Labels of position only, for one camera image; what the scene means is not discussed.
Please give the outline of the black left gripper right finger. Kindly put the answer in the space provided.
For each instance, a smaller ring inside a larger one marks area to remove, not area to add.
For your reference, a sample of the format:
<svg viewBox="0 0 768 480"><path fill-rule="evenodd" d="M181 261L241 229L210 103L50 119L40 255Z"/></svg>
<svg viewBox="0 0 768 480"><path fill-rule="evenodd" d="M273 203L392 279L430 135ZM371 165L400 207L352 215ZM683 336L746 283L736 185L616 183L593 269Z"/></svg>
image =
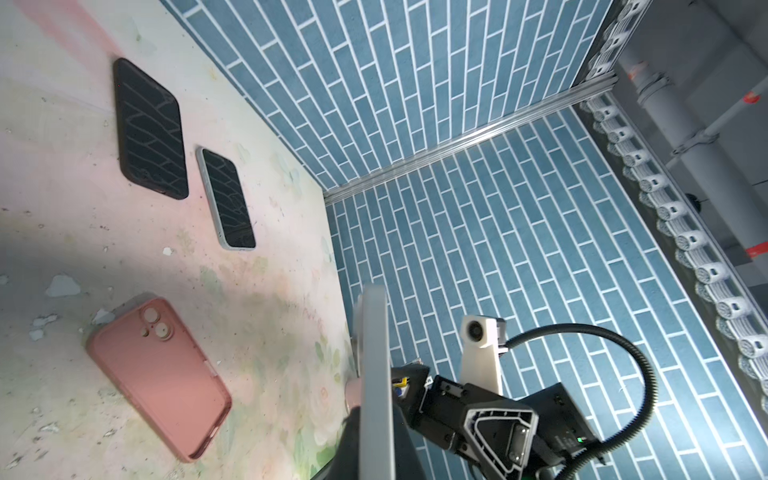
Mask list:
<svg viewBox="0 0 768 480"><path fill-rule="evenodd" d="M393 439L396 480L426 480L426 474L411 440L409 427L398 405L393 406Z"/></svg>

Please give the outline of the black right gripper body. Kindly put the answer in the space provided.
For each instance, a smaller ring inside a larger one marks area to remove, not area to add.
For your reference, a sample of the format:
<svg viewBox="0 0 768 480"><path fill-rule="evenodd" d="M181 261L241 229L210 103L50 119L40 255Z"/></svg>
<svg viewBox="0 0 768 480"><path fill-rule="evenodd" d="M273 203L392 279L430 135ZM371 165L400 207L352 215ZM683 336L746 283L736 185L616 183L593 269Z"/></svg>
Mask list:
<svg viewBox="0 0 768 480"><path fill-rule="evenodd" d="M585 416L557 383L521 400L407 366L407 425L477 467L487 479L550 479L598 446Z"/></svg>

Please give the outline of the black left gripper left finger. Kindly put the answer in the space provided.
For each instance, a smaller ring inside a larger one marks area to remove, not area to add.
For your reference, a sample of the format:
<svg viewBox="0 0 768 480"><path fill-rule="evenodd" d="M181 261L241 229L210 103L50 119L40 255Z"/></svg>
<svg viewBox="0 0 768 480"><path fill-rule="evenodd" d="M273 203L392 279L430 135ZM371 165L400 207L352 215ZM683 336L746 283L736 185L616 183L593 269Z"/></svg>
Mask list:
<svg viewBox="0 0 768 480"><path fill-rule="evenodd" d="M360 444L360 408L355 407L343 422L343 431L332 458L311 480L358 480Z"/></svg>

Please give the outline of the black smartphone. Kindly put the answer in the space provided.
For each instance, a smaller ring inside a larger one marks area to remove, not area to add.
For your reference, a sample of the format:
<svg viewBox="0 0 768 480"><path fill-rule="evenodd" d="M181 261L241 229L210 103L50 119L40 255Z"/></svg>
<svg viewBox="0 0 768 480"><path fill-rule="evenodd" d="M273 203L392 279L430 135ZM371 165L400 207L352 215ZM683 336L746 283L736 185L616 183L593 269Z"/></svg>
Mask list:
<svg viewBox="0 0 768 480"><path fill-rule="evenodd" d="M355 320L360 327L359 477L394 479L395 445L385 287L375 284L366 286L358 301L358 307L359 312Z"/></svg>

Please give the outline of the dusty pink phone case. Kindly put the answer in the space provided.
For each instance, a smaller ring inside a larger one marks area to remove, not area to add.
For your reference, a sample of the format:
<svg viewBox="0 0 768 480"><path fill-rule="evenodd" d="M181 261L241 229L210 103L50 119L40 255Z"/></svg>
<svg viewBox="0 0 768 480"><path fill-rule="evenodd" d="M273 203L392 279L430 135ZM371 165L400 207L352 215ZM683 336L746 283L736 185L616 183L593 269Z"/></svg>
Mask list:
<svg viewBox="0 0 768 480"><path fill-rule="evenodd" d="M126 311L86 351L179 460L203 456L232 397L171 303L154 297Z"/></svg>

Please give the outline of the sage green phone case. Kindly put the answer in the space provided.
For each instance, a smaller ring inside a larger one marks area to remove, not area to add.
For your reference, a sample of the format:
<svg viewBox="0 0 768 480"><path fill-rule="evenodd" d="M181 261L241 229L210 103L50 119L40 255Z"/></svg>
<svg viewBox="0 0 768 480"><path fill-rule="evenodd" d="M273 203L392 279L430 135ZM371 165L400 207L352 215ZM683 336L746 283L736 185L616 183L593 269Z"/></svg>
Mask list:
<svg viewBox="0 0 768 480"><path fill-rule="evenodd" d="M237 167L207 148L200 147L196 158L220 245L232 251L254 250L253 222Z"/></svg>

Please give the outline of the black phone case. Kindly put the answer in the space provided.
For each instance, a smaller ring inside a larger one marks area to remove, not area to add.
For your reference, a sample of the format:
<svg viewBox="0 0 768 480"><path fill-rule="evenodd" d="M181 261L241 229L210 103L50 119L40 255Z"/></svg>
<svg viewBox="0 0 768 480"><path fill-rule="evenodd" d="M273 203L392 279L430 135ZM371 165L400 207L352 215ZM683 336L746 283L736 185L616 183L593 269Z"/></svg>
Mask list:
<svg viewBox="0 0 768 480"><path fill-rule="evenodd" d="M189 195L179 103L126 58L113 63L119 163L131 182L175 200Z"/></svg>

